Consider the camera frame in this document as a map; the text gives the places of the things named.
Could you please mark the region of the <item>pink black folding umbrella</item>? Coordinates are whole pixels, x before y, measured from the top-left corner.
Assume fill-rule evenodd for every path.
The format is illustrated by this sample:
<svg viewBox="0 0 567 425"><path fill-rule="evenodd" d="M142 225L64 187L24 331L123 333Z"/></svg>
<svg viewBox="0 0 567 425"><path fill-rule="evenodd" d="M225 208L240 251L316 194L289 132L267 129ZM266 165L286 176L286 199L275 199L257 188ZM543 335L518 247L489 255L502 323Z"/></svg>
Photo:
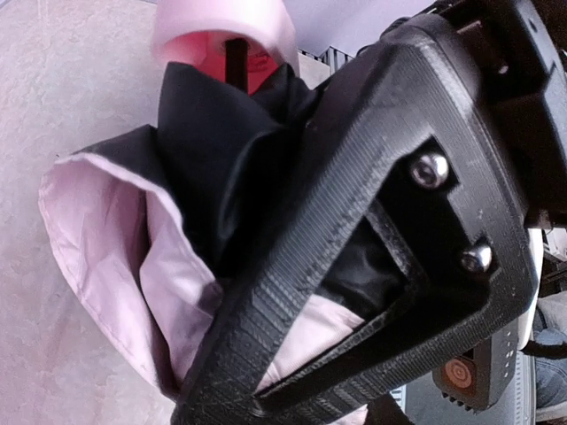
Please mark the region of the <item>pink black folding umbrella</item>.
<svg viewBox="0 0 567 425"><path fill-rule="evenodd" d="M211 328L229 243L246 255L313 92L280 1L161 1L158 123L91 145L42 178L39 208L67 283L168 398Z"/></svg>

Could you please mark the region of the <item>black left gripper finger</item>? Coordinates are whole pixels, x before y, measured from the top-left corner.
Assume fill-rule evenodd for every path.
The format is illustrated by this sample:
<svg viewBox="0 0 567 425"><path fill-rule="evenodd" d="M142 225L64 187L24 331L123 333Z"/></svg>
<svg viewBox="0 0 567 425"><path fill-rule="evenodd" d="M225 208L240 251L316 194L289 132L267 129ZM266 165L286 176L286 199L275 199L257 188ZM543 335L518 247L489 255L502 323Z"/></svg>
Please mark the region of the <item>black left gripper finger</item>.
<svg viewBox="0 0 567 425"><path fill-rule="evenodd" d="M537 292L538 201L507 130L539 86L535 12L422 14L313 92L175 424L324 424L493 336Z"/></svg>

